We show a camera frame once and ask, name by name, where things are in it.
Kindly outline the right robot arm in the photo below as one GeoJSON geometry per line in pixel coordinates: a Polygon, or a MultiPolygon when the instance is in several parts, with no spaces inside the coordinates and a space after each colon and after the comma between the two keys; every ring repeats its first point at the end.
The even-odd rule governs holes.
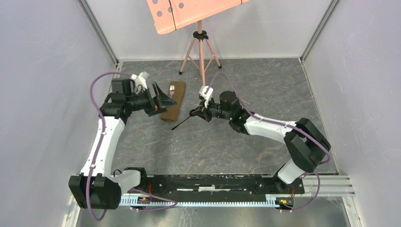
{"type": "Polygon", "coordinates": [[[211,92],[209,87],[200,92],[200,104],[190,110],[190,116],[198,116],[206,122],[213,118],[225,119],[238,133],[262,136],[286,145],[291,159],[273,177],[277,192],[287,192],[297,178],[313,173],[319,165],[330,161],[331,145],[309,119],[280,121],[266,118],[244,108],[233,91],[221,93],[219,103],[214,101],[211,92]]]}

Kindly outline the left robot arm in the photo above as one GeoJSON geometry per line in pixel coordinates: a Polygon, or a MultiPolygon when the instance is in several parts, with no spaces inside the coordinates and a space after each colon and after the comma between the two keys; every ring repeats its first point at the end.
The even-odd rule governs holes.
{"type": "Polygon", "coordinates": [[[154,116],[177,104],[156,82],[152,87],[155,96],[139,79],[112,80],[112,91],[99,108],[98,130],[89,157],[80,173],[69,179],[69,188],[80,208],[115,210],[129,190],[141,193],[148,188],[144,168],[127,167],[116,177],[111,168],[118,140],[133,112],[143,110],[154,116]]]}

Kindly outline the purple plastic spoon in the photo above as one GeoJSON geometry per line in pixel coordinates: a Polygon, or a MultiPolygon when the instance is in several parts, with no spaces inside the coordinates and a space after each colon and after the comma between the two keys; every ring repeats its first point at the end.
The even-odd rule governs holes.
{"type": "Polygon", "coordinates": [[[190,118],[194,117],[194,115],[190,114],[186,119],[184,119],[183,121],[181,121],[180,123],[178,123],[176,126],[172,127],[171,130],[175,130],[176,128],[178,128],[179,126],[181,126],[184,122],[186,122],[187,120],[189,120],[190,118]]]}

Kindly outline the clear plastic fork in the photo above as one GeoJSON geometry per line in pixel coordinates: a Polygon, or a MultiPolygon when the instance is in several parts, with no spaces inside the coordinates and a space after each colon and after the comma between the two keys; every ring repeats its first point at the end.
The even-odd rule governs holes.
{"type": "Polygon", "coordinates": [[[169,88],[169,95],[170,95],[170,98],[173,97],[173,94],[174,94],[174,85],[171,85],[170,88],[169,88]]]}

